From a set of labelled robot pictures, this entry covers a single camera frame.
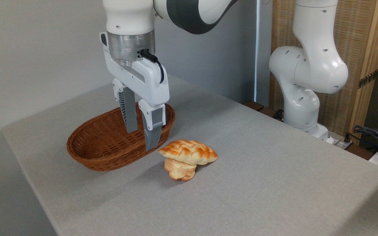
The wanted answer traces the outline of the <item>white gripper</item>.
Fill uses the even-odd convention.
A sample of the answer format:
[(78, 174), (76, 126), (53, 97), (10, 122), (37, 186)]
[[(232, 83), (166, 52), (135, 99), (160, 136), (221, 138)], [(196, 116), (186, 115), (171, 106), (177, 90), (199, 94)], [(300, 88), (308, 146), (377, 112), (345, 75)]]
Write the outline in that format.
[(155, 33), (116, 35), (102, 32), (106, 65), (113, 75), (115, 100), (119, 102), (128, 133), (138, 130), (135, 95), (143, 115), (146, 150), (159, 144), (162, 126), (166, 124), (164, 103), (169, 100), (166, 71), (154, 56)]

